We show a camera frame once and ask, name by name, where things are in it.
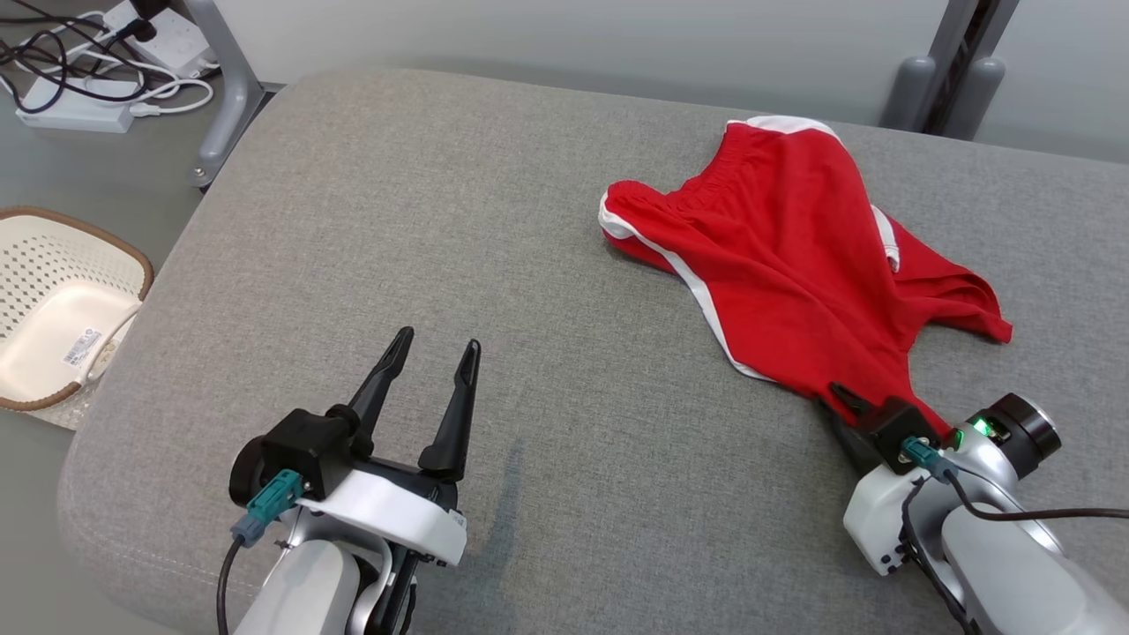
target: barcode label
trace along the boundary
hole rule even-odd
[[[94,329],[82,331],[82,334],[75,340],[75,346],[72,346],[63,357],[63,364],[77,368],[80,364],[82,364],[82,360],[86,359],[86,356],[90,354],[90,349],[94,348],[94,345],[98,343],[99,339],[102,339],[102,331],[96,331]]]

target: gray upholstered surface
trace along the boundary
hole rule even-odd
[[[909,568],[840,525],[846,461],[808,406],[737,374],[676,279],[621,258],[606,185],[676,188],[747,113],[411,71],[287,89],[182,236],[96,395],[60,489],[70,548],[117,601],[213,626],[239,510],[227,470],[295,407],[348,397],[403,324],[378,453],[430,440],[467,338],[483,363],[464,566],[420,575],[418,633],[952,633]],[[927,401],[1007,391],[1065,449],[1033,506],[1129,506],[1129,169],[835,125],[872,198],[992,282],[1015,341],[928,329]],[[1129,601],[1124,527],[1056,529]],[[277,551],[236,562],[237,619]]]

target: red garment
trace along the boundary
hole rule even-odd
[[[936,321],[1012,339],[991,287],[872,208],[847,149],[815,121],[729,122],[701,175],[669,194],[615,183],[599,223],[616,247],[685,280],[738,371],[822,394],[848,420],[830,382],[874,403],[901,397],[947,433],[910,386],[918,332]]]

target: power strip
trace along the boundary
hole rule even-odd
[[[138,89],[137,81],[115,81],[112,79],[75,78],[68,79],[67,84],[107,97],[129,97]],[[27,92],[27,96],[23,99],[24,105],[32,110],[42,106],[54,97],[56,89],[58,86],[41,77]],[[90,132],[125,132],[133,123],[130,104],[99,102],[71,90],[63,90],[59,101],[42,113],[28,114],[17,108],[16,116],[30,128]]]
[[[111,31],[121,31],[138,19],[133,5],[126,0],[106,11],[102,21]],[[216,54],[208,45],[208,40],[200,27],[173,9],[154,16],[149,24],[157,36],[148,42],[139,42],[137,37],[126,37],[125,43],[137,49],[149,62],[167,68],[181,78],[200,77],[208,64],[216,62]]]

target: beige basket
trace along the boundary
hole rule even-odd
[[[149,259],[116,236],[0,209],[0,408],[75,429],[151,284]]]

